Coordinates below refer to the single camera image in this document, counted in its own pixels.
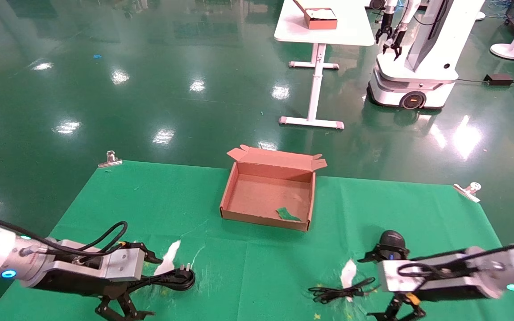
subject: green tablecloth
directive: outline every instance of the green tablecloth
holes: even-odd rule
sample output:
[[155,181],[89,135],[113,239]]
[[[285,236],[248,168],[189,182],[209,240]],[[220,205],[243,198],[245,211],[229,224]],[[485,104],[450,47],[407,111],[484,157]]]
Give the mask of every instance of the green tablecloth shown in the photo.
[[[128,162],[98,169],[51,236],[87,243],[118,221],[126,240],[162,256],[181,239],[176,265],[192,262],[196,285],[185,292],[148,287],[132,297],[147,320],[373,320],[392,295],[314,303],[308,287],[339,287],[350,258],[371,250],[381,232],[406,238],[412,257],[500,243],[478,204],[448,185],[318,177],[310,231],[226,221],[218,210],[228,170]],[[358,264],[354,282],[376,276]],[[155,266],[146,264],[145,272]],[[12,284],[0,299],[0,321],[98,321],[99,300]],[[424,302],[426,320],[514,321],[514,292],[500,300]]]

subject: green epoxy floor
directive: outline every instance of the green epoxy floor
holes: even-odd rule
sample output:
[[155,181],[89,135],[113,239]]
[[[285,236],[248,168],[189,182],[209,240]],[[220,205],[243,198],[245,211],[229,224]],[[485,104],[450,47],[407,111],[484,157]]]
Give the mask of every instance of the green epoxy floor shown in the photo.
[[[329,46],[341,69],[324,72],[319,118],[345,130],[279,126],[306,116],[312,81],[287,67],[311,46],[273,39],[281,5],[0,0],[0,218],[46,235],[110,149],[227,168],[226,152],[248,144],[322,153],[319,175],[478,181],[501,242],[514,242],[514,86],[460,83],[436,114],[381,108],[365,99],[379,47]],[[514,76],[488,52],[511,39],[502,20],[476,23],[460,77]]]

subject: metal clip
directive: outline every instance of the metal clip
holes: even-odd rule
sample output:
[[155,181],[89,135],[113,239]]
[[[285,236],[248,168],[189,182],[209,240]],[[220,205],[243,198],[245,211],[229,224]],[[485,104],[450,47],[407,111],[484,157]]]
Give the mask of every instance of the metal clip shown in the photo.
[[102,167],[108,167],[108,166],[114,166],[114,165],[120,165],[122,164],[122,159],[118,159],[116,156],[114,156],[114,151],[109,150],[106,152],[106,162],[98,164],[98,168]]
[[475,197],[475,192],[481,189],[481,184],[473,182],[469,184],[468,187],[465,187],[465,189],[457,184],[453,184],[453,187],[461,195],[471,199],[471,201],[474,201],[475,203],[479,203],[479,199]]

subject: green paper scrap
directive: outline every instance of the green paper scrap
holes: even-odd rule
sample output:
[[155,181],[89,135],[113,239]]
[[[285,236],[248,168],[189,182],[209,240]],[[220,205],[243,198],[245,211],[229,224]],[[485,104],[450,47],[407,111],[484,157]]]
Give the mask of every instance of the green paper scrap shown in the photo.
[[292,216],[291,213],[289,213],[289,211],[287,210],[287,207],[280,207],[279,209],[277,209],[277,213],[279,213],[279,217],[281,217],[282,219],[300,222],[300,218]]

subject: cardboard box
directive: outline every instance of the cardboard box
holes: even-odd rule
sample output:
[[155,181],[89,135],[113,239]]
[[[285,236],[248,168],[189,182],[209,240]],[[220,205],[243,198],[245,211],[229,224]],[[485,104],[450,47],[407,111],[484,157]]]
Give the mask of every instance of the cardboard box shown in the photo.
[[[315,170],[322,155],[262,150],[241,145],[227,153],[236,160],[223,193],[222,218],[308,231],[315,199]],[[286,208],[300,221],[282,219]]]
[[[314,1],[314,0],[293,0],[300,11],[304,14],[304,20],[308,29],[336,29],[336,25],[338,24],[338,18],[334,12],[332,12],[331,8],[320,7],[319,4],[322,2]],[[332,14],[335,16],[334,19],[326,20],[326,19],[315,19],[312,18],[307,10],[330,10]]]

